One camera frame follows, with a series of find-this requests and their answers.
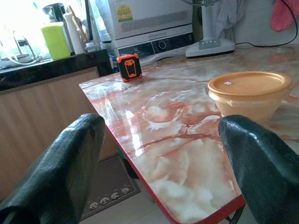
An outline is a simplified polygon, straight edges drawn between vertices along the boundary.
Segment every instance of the white fan base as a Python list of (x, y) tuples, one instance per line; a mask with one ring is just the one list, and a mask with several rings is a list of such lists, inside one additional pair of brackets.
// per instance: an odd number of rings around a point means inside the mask
[(221, 54), (235, 49), (235, 43), (227, 39), (219, 39), (220, 46), (215, 48), (199, 49), (199, 42), (190, 45), (186, 50), (186, 57), (207, 56)]

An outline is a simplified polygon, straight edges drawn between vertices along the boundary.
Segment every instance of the red table edge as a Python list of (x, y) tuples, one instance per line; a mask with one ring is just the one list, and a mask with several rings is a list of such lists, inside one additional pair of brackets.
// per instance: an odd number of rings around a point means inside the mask
[(135, 167), (135, 165), (133, 164), (131, 158), (129, 157), (129, 155), (127, 154), (127, 152), (122, 148), (122, 145), (118, 142), (118, 140), (115, 137), (115, 135), (112, 133), (112, 131), (109, 129), (108, 126), (106, 126), (106, 127), (109, 130), (109, 132), (111, 133), (114, 141), (119, 146), (119, 148), (122, 151), (122, 153), (126, 156), (127, 161), (129, 162), (129, 164), (131, 165), (131, 167), (133, 168), (133, 170), (136, 172), (136, 174), (139, 177), (139, 179), (144, 184), (146, 190), (154, 198), (154, 200), (156, 201), (156, 203), (160, 207), (161, 211), (164, 213), (164, 215), (167, 217), (167, 219), (171, 223), (173, 223), (173, 224), (217, 224), (217, 223), (221, 222), (223, 219), (225, 219), (227, 216), (229, 216), (230, 214), (232, 214), (234, 211), (236, 211), (237, 209), (241, 208), (242, 206), (244, 206), (246, 204), (246, 201), (245, 201), (243, 195), (239, 195), (237, 198), (235, 198), (231, 202), (227, 203), (222, 208), (220, 208), (219, 210), (217, 210), (216, 212), (214, 212), (213, 214), (211, 214), (210, 216), (208, 216), (207, 218), (205, 218), (205, 219), (203, 219), (203, 220), (201, 220), (199, 222), (194, 222), (194, 223), (179, 223), (179, 222), (177, 222), (171, 216), (171, 214), (169, 213), (169, 211), (164, 207), (164, 205), (159, 200), (159, 198), (155, 195), (155, 193), (152, 191), (152, 189), (150, 188), (150, 186), (146, 183), (144, 177), (138, 171), (138, 169)]

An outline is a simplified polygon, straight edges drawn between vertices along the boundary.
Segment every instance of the wooden cabinet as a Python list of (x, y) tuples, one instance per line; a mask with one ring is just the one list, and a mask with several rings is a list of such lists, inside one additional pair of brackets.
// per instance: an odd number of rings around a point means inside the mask
[[(64, 128), (81, 114), (96, 113), (78, 84), (98, 77), (91, 68), (0, 92), (0, 201)], [(116, 148), (107, 132), (100, 158)]]

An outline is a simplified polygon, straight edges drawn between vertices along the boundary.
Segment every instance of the tiled floor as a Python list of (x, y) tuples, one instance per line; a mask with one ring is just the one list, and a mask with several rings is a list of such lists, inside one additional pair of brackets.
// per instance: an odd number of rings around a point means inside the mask
[[(169, 224), (142, 183), (139, 180), (137, 183), (141, 193), (83, 220), (80, 224)], [(248, 207), (245, 207), (238, 224), (257, 224)]]

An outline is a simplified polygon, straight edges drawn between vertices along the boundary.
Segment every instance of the small orange device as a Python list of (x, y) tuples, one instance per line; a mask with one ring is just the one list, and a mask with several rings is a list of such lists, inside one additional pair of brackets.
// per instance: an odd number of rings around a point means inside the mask
[(124, 82), (142, 77), (138, 54), (119, 56), (116, 60)]

